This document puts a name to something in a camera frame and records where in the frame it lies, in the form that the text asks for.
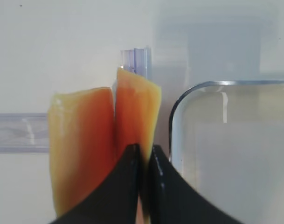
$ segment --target orange flesh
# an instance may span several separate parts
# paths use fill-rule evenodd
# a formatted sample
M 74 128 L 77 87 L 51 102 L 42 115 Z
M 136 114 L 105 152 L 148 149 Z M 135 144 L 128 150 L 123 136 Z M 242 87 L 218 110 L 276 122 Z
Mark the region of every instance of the orange flesh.
M 55 95 L 48 112 L 50 172 L 57 216 L 80 203 L 113 169 L 110 88 Z
M 115 121 L 110 88 L 54 96 L 48 119 L 57 216 L 106 178 L 127 145 L 139 143 L 147 165 L 160 103 L 158 86 L 122 69 L 117 74 Z
M 143 161 L 147 163 L 160 103 L 160 87 L 142 76 L 118 69 L 115 111 L 118 157 L 127 145 L 139 143 Z

